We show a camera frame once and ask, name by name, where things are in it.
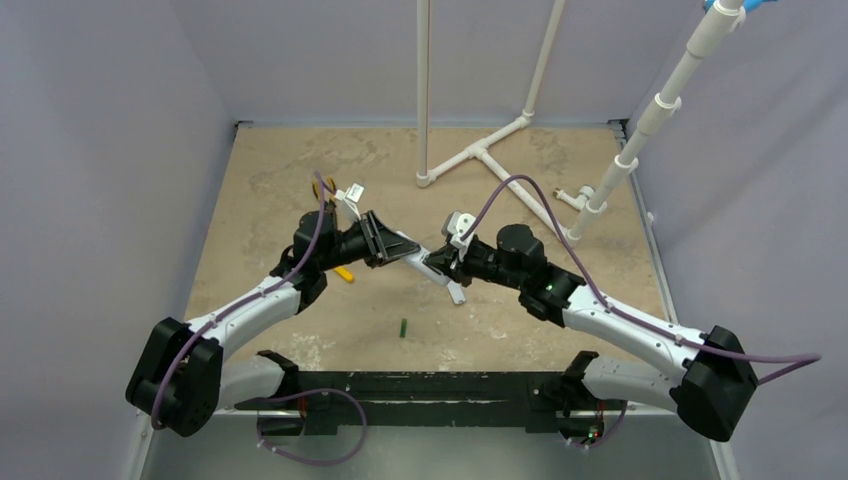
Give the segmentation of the white remote control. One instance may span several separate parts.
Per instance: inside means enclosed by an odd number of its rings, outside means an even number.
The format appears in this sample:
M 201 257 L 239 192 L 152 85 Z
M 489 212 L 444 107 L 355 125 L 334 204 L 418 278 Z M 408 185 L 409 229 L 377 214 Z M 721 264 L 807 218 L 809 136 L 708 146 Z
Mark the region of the white remote control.
M 412 267 L 422 275 L 424 275 L 429 280 L 433 281 L 440 287 L 447 287 L 452 280 L 446 276 L 445 274 L 437 271 L 426 264 L 426 260 L 430 255 L 430 251 L 418 243 L 416 240 L 413 240 L 411 237 L 406 235 L 404 232 L 399 231 L 398 234 L 406 239 L 410 240 L 418 246 L 418 250 L 414 253 L 405 255 L 402 257 L 402 261 L 406 263 L 408 266 Z

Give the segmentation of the white battery cover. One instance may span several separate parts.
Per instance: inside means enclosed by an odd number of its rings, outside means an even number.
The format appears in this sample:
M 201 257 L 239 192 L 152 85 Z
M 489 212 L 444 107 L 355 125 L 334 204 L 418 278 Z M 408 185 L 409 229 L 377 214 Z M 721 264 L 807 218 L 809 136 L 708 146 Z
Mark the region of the white battery cover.
M 466 302 L 466 296 L 460 284 L 451 281 L 447 284 L 447 289 L 454 305 L 460 306 Z

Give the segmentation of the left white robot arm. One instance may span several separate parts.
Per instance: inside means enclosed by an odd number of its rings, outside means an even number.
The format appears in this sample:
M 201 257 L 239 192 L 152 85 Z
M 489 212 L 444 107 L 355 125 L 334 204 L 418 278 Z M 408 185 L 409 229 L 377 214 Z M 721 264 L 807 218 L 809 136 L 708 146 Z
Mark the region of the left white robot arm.
M 125 397 L 156 430 L 196 433 L 218 404 L 224 363 L 275 324 L 308 309 L 336 267 L 380 268 L 421 257 L 423 247 L 368 211 L 349 228 L 326 209 L 304 214 L 279 263 L 256 287 L 187 322 L 166 318 L 152 329 Z

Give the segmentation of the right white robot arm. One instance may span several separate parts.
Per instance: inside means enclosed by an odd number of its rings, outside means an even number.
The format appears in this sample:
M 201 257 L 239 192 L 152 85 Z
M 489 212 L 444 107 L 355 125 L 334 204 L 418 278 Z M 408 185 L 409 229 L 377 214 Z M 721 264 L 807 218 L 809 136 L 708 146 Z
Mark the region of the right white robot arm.
M 464 287 L 481 280 L 514 289 L 531 316 L 639 358 L 626 366 L 596 357 L 565 375 L 561 392 L 573 406 L 596 398 L 648 404 L 676 413 L 710 440 L 727 442 L 758 387 L 735 333 L 676 325 L 595 293 L 586 279 L 549 261 L 526 225 L 501 228 L 493 246 L 478 237 L 465 248 L 446 243 L 423 262 Z

